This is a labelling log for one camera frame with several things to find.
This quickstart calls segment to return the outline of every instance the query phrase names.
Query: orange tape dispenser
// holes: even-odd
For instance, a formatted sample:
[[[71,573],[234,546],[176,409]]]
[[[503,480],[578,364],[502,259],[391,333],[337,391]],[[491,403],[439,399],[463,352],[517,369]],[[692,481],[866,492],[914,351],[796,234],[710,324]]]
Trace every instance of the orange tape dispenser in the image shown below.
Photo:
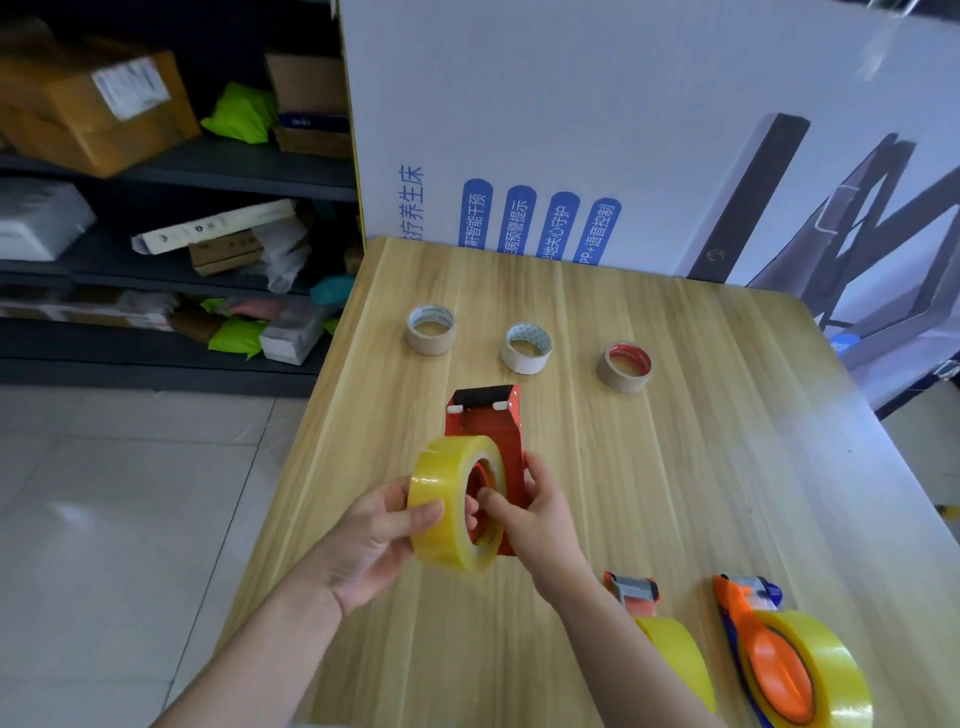
[[[713,594],[761,726],[873,725],[870,690],[850,651],[811,615],[780,612],[780,587],[759,576],[716,574]]]
[[[693,693],[716,712],[713,684],[700,648],[686,627],[675,619],[657,617],[660,588],[653,579],[633,579],[604,571],[603,584],[617,598],[636,625],[654,644],[660,656],[671,666]]]
[[[489,486],[528,507],[525,469],[519,388],[505,384],[454,392],[446,406],[444,437],[426,446],[410,476],[408,506],[435,498],[444,502],[440,522],[411,539],[417,556],[457,571],[488,567],[497,554],[513,556],[503,528],[483,511],[467,531],[465,500]]]

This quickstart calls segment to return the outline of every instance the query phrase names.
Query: metal shelf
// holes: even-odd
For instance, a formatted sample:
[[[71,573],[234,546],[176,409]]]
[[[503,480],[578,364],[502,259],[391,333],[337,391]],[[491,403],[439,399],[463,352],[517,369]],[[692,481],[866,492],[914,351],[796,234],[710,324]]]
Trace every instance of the metal shelf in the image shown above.
[[[288,294],[267,290],[264,276],[224,271],[204,277],[190,264],[186,249],[163,255],[140,255],[126,235],[95,225],[51,263],[0,260],[0,283],[64,288],[71,284],[107,285],[146,291],[179,291],[201,296],[249,296],[285,299],[306,296],[297,281]]]
[[[64,167],[0,153],[0,169],[81,177]],[[272,144],[245,144],[234,139],[200,136],[159,157],[117,175],[122,180],[258,192],[278,197],[305,197],[356,202],[356,178],[350,159],[281,152]]]
[[[169,331],[0,319],[0,381],[308,398],[330,340],[296,367],[211,352]]]

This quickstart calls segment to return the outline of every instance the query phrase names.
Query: right hand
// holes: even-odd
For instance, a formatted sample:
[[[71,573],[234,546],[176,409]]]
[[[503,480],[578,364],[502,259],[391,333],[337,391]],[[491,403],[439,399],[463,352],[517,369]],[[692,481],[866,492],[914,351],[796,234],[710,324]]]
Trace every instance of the right hand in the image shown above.
[[[590,565],[577,542],[570,507],[563,491],[539,455],[527,452],[527,493],[533,499],[526,510],[513,505],[493,488],[477,494],[480,507],[496,519],[510,537],[520,563],[534,579],[540,596],[557,606],[557,600],[581,583],[595,582]]]

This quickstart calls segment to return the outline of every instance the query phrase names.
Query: tape roll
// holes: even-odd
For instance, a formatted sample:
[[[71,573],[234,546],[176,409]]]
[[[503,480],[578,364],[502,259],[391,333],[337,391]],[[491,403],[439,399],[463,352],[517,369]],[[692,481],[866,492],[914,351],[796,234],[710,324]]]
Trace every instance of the tape roll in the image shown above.
[[[629,362],[637,375],[628,375],[616,368],[614,359]],[[654,375],[654,360],[632,341],[614,341],[606,347],[597,361],[597,376],[611,389],[629,394],[639,392]]]
[[[439,324],[446,331],[437,335],[420,333],[417,327],[422,324]],[[449,308],[435,303],[425,303],[414,308],[407,316],[407,344],[415,352],[436,356],[447,353],[457,338],[457,320]]]
[[[533,344],[540,351],[539,356],[530,356],[514,348],[517,341]],[[534,375],[546,366],[546,360],[553,351],[550,334],[536,324],[514,324],[507,329],[507,337],[500,349],[500,358],[507,367],[519,375]]]
[[[662,617],[637,617],[636,623],[650,638],[660,656],[680,675],[693,693],[704,701],[711,713],[716,712],[713,683],[707,672],[707,663],[700,647],[686,627],[675,619]]]
[[[503,460],[486,435],[440,437],[426,446],[410,476],[407,506],[436,498],[444,502],[444,517],[425,533],[411,537],[414,553],[426,564],[457,571],[488,567],[503,540],[503,527],[477,514],[478,524],[467,531],[465,495],[490,486],[507,495]]]
[[[805,612],[754,614],[779,632],[797,650],[813,683],[813,720],[808,728],[869,728],[874,724],[874,704],[863,673],[850,651],[821,621]],[[774,728],[796,728],[781,716],[763,695],[750,667],[743,643],[740,665],[751,695]]]

